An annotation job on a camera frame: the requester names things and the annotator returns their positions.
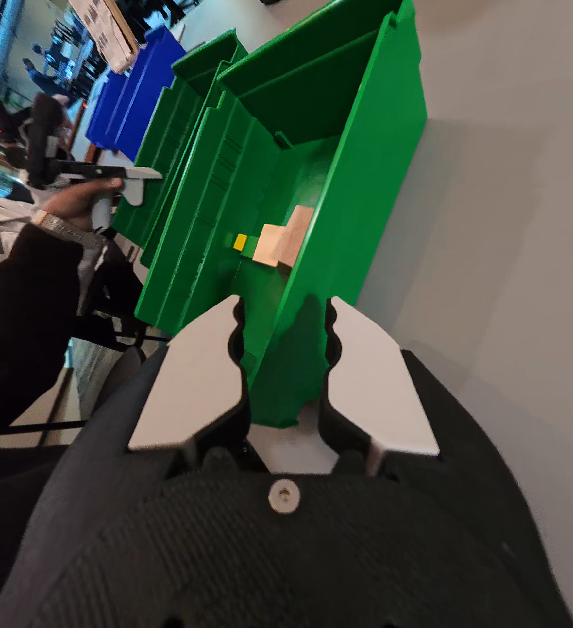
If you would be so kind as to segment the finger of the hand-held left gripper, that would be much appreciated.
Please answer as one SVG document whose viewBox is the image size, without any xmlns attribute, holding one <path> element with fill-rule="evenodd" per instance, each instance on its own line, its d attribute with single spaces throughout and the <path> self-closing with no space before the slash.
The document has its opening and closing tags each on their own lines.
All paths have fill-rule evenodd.
<svg viewBox="0 0 573 628">
<path fill-rule="evenodd" d="M 140 207 L 144 202 L 144 186 L 148 181 L 161 181 L 163 175 L 153 168 L 125 167 L 121 179 L 123 198 L 133 207 Z"/>
</svg>

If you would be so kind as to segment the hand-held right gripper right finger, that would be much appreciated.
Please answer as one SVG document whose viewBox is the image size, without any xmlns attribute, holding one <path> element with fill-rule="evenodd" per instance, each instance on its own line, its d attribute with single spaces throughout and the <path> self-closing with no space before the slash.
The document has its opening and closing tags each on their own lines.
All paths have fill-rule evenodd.
<svg viewBox="0 0 573 628">
<path fill-rule="evenodd" d="M 440 446 L 398 343 L 337 296 L 325 310 L 322 442 L 337 455 L 357 452 L 368 474 L 381 473 L 392 456 L 437 461 Z"/>
</svg>

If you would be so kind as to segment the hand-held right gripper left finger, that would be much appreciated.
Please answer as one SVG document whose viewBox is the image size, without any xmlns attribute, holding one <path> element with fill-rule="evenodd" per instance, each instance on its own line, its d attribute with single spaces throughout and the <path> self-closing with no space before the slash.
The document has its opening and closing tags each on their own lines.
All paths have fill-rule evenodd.
<svg viewBox="0 0 573 628">
<path fill-rule="evenodd" d="M 244 328 L 244 300 L 231 295 L 168 342 L 127 443 L 130 452 L 176 450 L 196 468 L 212 448 L 245 448 L 251 402 L 242 365 Z"/>
</svg>

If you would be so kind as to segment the green plastic bin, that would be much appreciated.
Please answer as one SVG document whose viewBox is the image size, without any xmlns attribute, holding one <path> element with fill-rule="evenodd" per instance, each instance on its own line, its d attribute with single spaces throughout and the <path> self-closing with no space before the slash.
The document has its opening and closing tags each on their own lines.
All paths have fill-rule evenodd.
<svg viewBox="0 0 573 628">
<path fill-rule="evenodd" d="M 214 81 L 246 55 L 232 28 L 170 67 L 172 84 L 160 92 L 134 162 L 136 167 L 154 169 L 162 178 L 145 181 L 140 206 L 122 198 L 112 219 L 112 228 L 142 250 L 140 263 L 145 268 L 156 256 L 198 126 L 216 95 Z"/>
<path fill-rule="evenodd" d="M 251 420 L 287 428 L 327 368 L 327 299 L 355 305 L 427 119 L 412 1 L 332 1 L 215 78 L 137 308 L 175 335 L 243 297 Z M 314 214 L 296 263 L 237 234 Z"/>
</svg>

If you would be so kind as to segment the medium wooden cube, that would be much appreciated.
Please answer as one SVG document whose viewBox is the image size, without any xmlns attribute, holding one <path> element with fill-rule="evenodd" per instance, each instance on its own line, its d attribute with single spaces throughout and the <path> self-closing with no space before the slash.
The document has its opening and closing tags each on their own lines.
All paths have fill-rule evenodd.
<svg viewBox="0 0 573 628">
<path fill-rule="evenodd" d="M 251 259 L 272 268 L 282 266 L 291 269 L 292 265 L 280 261 L 278 257 L 278 247 L 286 229 L 283 225 L 264 224 Z"/>
</svg>

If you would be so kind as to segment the large wooden cube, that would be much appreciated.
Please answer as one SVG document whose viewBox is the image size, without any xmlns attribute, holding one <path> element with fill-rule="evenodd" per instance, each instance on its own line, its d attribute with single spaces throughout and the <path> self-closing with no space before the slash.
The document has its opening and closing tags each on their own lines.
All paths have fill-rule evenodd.
<svg viewBox="0 0 573 628">
<path fill-rule="evenodd" d="M 314 208 L 297 205 L 284 227 L 275 247 L 275 259 L 279 266 L 292 268 L 303 245 Z"/>
</svg>

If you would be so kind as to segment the person's left forearm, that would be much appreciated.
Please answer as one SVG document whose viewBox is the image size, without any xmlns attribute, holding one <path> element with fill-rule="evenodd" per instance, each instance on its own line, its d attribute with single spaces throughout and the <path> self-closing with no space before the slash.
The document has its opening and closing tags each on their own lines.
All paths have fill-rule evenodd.
<svg viewBox="0 0 573 628">
<path fill-rule="evenodd" d="M 83 254 L 80 244 L 27 225 L 0 262 L 0 435 L 63 369 Z"/>
</svg>

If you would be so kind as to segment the grey desk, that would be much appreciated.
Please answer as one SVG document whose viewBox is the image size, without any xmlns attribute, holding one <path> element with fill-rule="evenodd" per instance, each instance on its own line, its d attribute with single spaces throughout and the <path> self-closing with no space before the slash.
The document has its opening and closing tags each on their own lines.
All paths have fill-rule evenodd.
<svg viewBox="0 0 573 628">
<path fill-rule="evenodd" d="M 358 300 L 500 449 L 573 613 L 573 1 L 415 1 L 428 121 Z"/>
</svg>

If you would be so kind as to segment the person's left hand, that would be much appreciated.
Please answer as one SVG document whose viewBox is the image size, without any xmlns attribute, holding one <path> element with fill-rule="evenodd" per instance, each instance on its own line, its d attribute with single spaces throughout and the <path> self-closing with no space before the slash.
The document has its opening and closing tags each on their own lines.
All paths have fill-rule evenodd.
<svg viewBox="0 0 573 628">
<path fill-rule="evenodd" d="M 80 231 L 93 232 L 95 200 L 122 187 L 120 178 L 98 178 L 75 184 L 50 197 L 42 209 Z"/>
</svg>

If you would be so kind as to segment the blue plastic bin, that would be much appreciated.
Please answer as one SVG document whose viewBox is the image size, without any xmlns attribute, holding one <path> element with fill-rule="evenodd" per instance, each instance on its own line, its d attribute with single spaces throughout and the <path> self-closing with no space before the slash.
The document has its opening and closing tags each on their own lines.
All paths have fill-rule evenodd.
<svg viewBox="0 0 573 628">
<path fill-rule="evenodd" d="M 100 149 L 119 151 L 134 161 L 161 92 L 174 81 L 172 66 L 185 55 L 167 27 L 150 30 L 130 73 L 106 75 L 86 138 Z"/>
</svg>

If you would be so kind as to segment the instruction sheet on stand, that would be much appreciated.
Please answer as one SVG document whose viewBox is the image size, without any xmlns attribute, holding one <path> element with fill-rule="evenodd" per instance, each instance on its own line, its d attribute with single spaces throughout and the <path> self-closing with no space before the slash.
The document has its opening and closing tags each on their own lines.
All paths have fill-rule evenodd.
<svg viewBox="0 0 573 628">
<path fill-rule="evenodd" d="M 139 44 L 116 1 L 69 1 L 95 43 L 99 54 L 116 74 L 133 67 Z"/>
</svg>

